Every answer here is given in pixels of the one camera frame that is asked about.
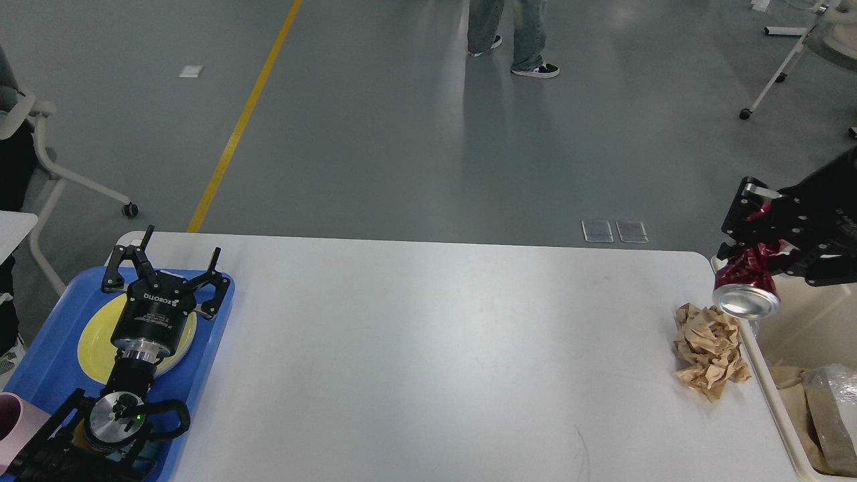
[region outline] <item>yellow floor line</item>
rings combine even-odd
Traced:
[[[253,90],[250,91],[250,96],[244,104],[244,109],[241,111],[241,117],[239,117],[238,122],[235,123],[235,129],[232,130],[232,135],[229,136],[226,148],[224,148],[223,153],[220,155],[220,161],[217,163],[217,167],[214,168],[214,174],[212,174],[212,178],[208,181],[208,186],[206,187],[205,192],[202,193],[200,203],[196,205],[194,216],[190,218],[187,232],[200,231],[202,221],[206,218],[206,214],[208,214],[208,209],[211,207],[214,195],[217,194],[220,182],[223,181],[226,169],[232,161],[232,155],[235,153],[235,148],[238,147],[238,143],[241,141],[241,135],[244,133],[244,128],[247,127],[247,122],[249,122],[250,116],[253,114],[253,110],[256,107],[256,102],[259,100],[262,88],[265,87],[265,82],[267,81],[268,75],[271,74],[273,64],[277,61],[277,55],[279,54],[280,48],[283,46],[285,36],[289,33],[291,23],[295,20],[295,15],[297,15],[297,9],[301,6],[301,1],[302,0],[294,0],[291,4],[289,14],[285,17],[283,26],[279,29],[279,33],[277,34],[277,39],[271,46],[271,51],[268,52],[265,65],[262,66],[262,70],[256,78],[256,84],[253,86]]]

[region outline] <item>yellow plate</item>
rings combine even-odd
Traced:
[[[119,315],[122,314],[126,298],[125,294],[121,294],[111,300],[110,303],[102,306],[89,320],[83,329],[83,333],[81,333],[80,341],[77,343],[78,363],[81,364],[83,372],[98,383],[107,383],[110,372],[113,370],[117,349],[110,342],[110,337],[119,321]],[[192,312],[188,316],[188,322],[184,325],[184,332],[182,339],[178,342],[176,354],[164,358],[155,372],[156,377],[166,373],[182,359],[184,354],[188,352],[195,333],[196,313]]]

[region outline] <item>can lid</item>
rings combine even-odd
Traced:
[[[720,286],[713,298],[721,310],[746,320],[766,318],[780,309],[780,299],[774,293],[741,283]]]

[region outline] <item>sneaker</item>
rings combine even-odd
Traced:
[[[0,356],[0,390],[6,386],[6,382],[12,377],[12,374],[15,373],[15,369],[18,368],[18,365],[21,363],[21,359],[24,358],[24,353],[27,350],[24,348],[24,340],[21,337],[18,337],[18,341],[15,342],[15,345],[12,346],[3,356]]]
[[[493,49],[495,49],[495,48],[499,47],[499,46],[500,46],[500,44],[502,44],[502,43],[503,43],[503,38],[502,38],[500,35],[495,35],[495,36],[494,36],[494,43],[493,43],[493,44],[491,44],[491,48],[490,48],[489,50],[493,50]],[[480,51],[480,52],[471,52],[471,51],[469,51],[469,52],[467,52],[467,55],[469,55],[469,56],[471,56],[471,57],[479,57],[479,56],[480,56],[480,55],[482,55],[483,53],[485,53],[485,51]]]
[[[538,77],[540,79],[549,79],[560,74],[560,68],[552,63],[543,63],[533,70],[515,70],[512,69],[515,75],[523,75],[524,77]]]

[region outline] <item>blue tray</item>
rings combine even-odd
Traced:
[[[169,271],[188,279],[203,273],[177,269]],[[74,389],[82,388],[90,397],[99,396],[104,385],[88,377],[81,369],[77,361],[77,342],[93,315],[120,294],[101,292],[101,279],[104,277],[104,272],[103,267],[90,268],[71,281],[27,351],[27,355],[6,384],[5,391],[18,394],[22,399],[48,413],[54,413]],[[119,272],[126,280],[137,279],[136,272],[132,268],[120,268]],[[196,405],[202,388],[206,384],[220,338],[226,328],[226,320],[229,318],[232,294],[235,292],[234,284],[234,280],[230,278],[229,291],[217,316],[211,320],[197,317],[196,333],[190,349],[171,370],[156,379],[154,387],[148,393],[148,400],[184,401],[193,421]],[[205,286],[197,291],[199,300],[209,299],[213,295],[212,286]],[[156,426],[162,425],[168,428],[175,427],[177,424],[174,415],[153,417],[153,421]],[[146,482],[166,482],[170,479],[182,453],[185,437],[186,435],[182,435],[161,445],[157,466],[146,477]],[[0,482],[11,480],[13,480],[11,475],[0,476]]]

